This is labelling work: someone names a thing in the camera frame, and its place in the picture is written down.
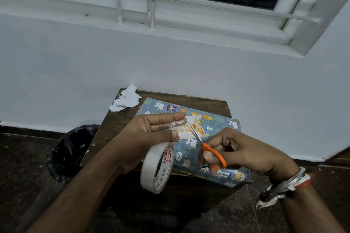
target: window sill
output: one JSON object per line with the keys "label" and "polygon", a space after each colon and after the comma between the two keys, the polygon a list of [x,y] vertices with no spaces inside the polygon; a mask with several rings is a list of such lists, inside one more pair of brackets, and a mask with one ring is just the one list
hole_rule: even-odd
{"label": "window sill", "polygon": [[54,0],[0,0],[0,13],[18,17],[52,20],[77,25],[91,26],[114,31],[140,33],[159,37],[200,42],[204,44],[239,48],[263,53],[303,58],[288,45],[245,40],[238,37],[157,26],[150,28],[142,23],[119,24],[116,9],[83,5]]}

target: trash bin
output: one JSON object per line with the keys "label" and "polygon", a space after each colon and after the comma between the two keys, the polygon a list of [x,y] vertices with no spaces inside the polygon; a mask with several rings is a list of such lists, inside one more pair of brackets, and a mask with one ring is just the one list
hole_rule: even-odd
{"label": "trash bin", "polygon": [[59,140],[47,154],[46,166],[58,182],[68,183],[80,171],[79,165],[100,125],[82,125]]}

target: orange scissors handle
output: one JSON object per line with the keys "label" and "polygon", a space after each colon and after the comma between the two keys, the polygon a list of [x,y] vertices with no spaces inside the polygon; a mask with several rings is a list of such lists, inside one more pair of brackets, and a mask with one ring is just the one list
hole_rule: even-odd
{"label": "orange scissors handle", "polygon": [[[227,163],[226,163],[226,161],[224,160],[224,158],[220,155],[220,153],[218,151],[216,151],[215,149],[213,149],[210,146],[208,146],[207,143],[203,143],[202,144],[202,150],[214,153],[214,155],[220,160],[220,168],[221,169],[225,169],[226,168]],[[217,165],[213,165],[213,166],[216,169],[216,171],[219,170],[219,167]]]}

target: hand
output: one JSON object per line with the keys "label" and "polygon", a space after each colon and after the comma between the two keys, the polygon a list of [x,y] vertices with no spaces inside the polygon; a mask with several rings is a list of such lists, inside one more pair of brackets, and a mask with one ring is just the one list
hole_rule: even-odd
{"label": "hand", "polygon": [[[225,128],[207,141],[208,146],[220,152],[228,165],[239,165],[262,172],[276,181],[286,181],[298,171],[298,165],[285,153],[232,128]],[[199,164],[208,162],[210,173],[216,176],[212,165],[219,159],[209,151],[199,151]]]}
{"label": "hand", "polygon": [[184,112],[145,114],[135,116],[105,147],[107,154],[120,165],[122,174],[136,168],[150,147],[180,140],[176,130],[167,130],[173,121],[187,123]]}

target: wooden table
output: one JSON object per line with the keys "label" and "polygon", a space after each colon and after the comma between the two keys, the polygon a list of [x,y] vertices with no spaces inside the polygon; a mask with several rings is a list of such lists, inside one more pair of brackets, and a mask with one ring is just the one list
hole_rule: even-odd
{"label": "wooden table", "polygon": [[[178,104],[214,114],[231,117],[227,103],[222,100],[204,99],[190,96],[136,91],[142,98],[137,106],[126,108],[120,112],[108,110],[101,127],[81,161],[84,166],[97,152],[109,143],[135,116],[147,97],[164,102]],[[196,177],[172,172],[164,190],[155,195],[140,185],[140,170],[142,163],[126,175],[120,176],[111,187],[105,203],[107,206],[118,207],[118,210],[172,211],[183,216],[200,215],[212,209],[216,204],[230,196],[244,185],[242,183],[232,189]]]}

